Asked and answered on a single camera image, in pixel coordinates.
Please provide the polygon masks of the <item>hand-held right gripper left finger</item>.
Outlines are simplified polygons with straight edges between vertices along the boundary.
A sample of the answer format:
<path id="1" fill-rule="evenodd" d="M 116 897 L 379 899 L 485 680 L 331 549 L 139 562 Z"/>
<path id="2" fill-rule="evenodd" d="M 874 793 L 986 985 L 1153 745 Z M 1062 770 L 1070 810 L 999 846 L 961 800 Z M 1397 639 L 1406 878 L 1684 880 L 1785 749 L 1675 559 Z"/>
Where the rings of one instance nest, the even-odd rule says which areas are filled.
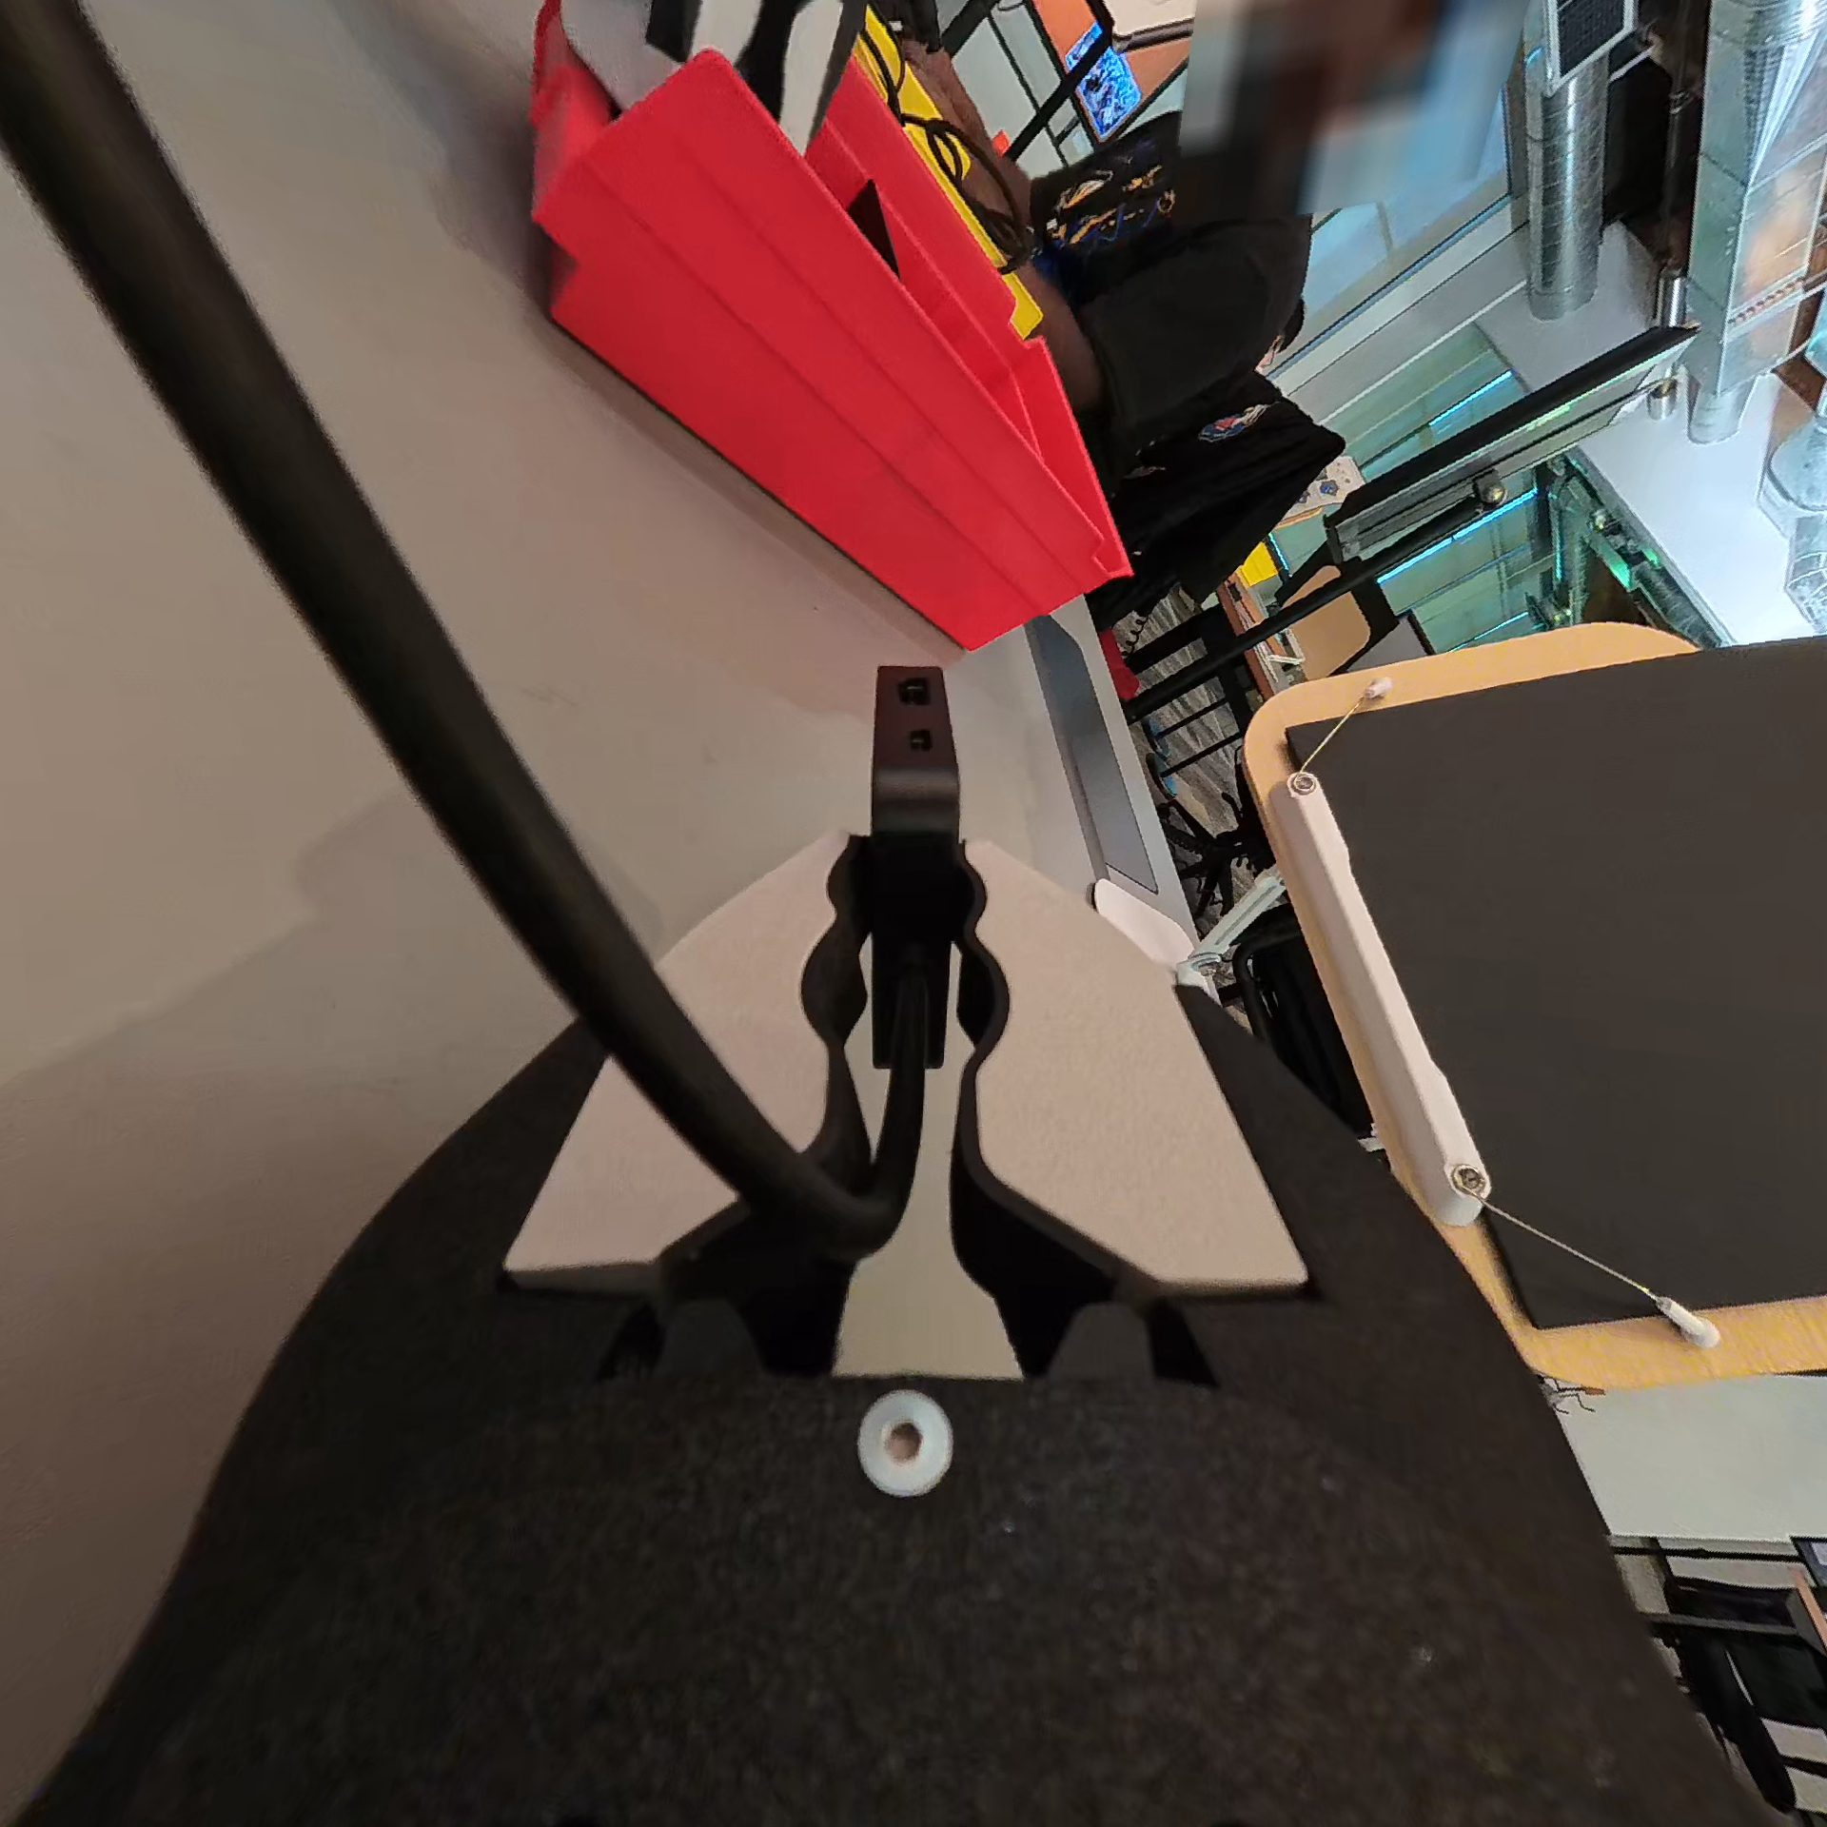
<path id="1" fill-rule="evenodd" d="M 778 1133 L 834 1177 L 872 1137 L 849 1061 L 864 1002 L 862 848 L 822 833 L 695 924 L 657 972 Z M 853 1267 L 761 1253 L 729 1187 L 605 1061 L 504 1257 L 518 1289 L 725 1301 L 769 1366 L 828 1366 Z"/>

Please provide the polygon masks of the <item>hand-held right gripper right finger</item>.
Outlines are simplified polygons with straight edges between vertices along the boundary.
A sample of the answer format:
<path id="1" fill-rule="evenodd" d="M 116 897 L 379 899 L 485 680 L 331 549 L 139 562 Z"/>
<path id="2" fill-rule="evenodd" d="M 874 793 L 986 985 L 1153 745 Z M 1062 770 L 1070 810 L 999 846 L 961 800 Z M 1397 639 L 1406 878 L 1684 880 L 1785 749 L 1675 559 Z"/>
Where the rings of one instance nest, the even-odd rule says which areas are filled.
<path id="1" fill-rule="evenodd" d="M 957 1019 L 969 1038 L 950 1166 L 955 1255 L 1020 1371 L 1089 1308 L 1148 1328 L 1180 1301 L 1302 1297 L 1311 1270 L 1180 994 L 1174 924 L 1125 890 L 1111 920 L 999 844 L 963 844 Z"/>

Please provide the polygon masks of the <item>tablet stand with dark board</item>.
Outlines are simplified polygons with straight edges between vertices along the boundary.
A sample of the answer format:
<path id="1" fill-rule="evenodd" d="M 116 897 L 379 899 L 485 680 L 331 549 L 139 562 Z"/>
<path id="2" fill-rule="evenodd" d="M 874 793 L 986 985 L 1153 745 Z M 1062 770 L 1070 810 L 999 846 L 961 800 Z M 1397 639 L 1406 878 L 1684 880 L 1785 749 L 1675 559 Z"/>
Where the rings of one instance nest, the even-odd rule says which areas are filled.
<path id="1" fill-rule="evenodd" d="M 1523 1360 L 1606 1392 L 1823 1373 L 1823 637 L 1688 648 L 1621 623 L 1336 673 L 1271 696 L 1268 795 L 1317 768 L 1505 1211 L 1709 1316 L 1488 1219 L 1435 1234 Z"/>

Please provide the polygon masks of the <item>red plastic bin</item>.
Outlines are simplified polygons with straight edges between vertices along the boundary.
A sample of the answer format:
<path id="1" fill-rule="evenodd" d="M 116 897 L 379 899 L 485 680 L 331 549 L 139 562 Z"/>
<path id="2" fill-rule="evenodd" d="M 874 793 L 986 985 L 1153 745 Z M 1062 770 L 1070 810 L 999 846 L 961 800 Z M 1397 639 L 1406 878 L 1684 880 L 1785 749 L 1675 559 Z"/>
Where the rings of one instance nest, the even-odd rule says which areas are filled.
<path id="1" fill-rule="evenodd" d="M 1127 578 L 1054 359 L 868 60 L 799 148 L 718 49 L 622 104 L 613 16 L 533 35 L 560 328 L 969 650 Z"/>

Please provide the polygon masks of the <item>yellow plastic bin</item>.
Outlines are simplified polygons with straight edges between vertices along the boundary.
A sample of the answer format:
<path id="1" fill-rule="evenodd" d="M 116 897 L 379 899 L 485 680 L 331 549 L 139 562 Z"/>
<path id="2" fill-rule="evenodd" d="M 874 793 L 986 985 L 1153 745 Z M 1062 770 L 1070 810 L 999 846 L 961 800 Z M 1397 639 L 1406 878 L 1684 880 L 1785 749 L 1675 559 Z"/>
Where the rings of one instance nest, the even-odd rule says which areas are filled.
<path id="1" fill-rule="evenodd" d="M 986 148 L 952 121 L 925 89 L 900 28 L 866 7 L 855 56 L 993 269 L 1007 279 L 1018 277 L 1035 254 L 1035 235 L 1016 191 L 999 169 L 986 163 Z"/>

